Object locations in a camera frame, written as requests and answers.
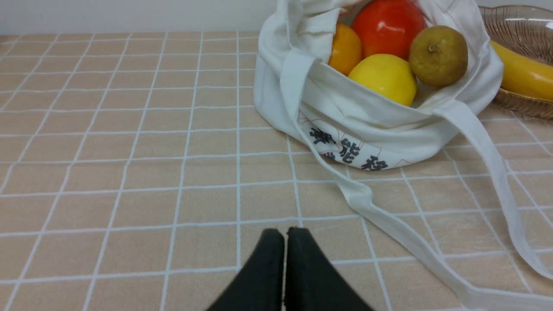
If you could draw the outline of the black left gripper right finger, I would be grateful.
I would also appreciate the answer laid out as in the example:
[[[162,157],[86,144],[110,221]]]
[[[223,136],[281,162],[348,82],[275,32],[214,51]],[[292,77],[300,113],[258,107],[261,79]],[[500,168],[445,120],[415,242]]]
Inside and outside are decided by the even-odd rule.
[[[371,311],[326,258],[307,228],[288,229],[287,311]]]

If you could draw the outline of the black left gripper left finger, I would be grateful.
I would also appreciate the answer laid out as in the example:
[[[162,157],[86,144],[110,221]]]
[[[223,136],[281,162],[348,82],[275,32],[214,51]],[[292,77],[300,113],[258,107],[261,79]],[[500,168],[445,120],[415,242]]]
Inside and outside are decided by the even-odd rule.
[[[245,265],[207,310],[280,311],[284,254],[284,236],[264,229]]]

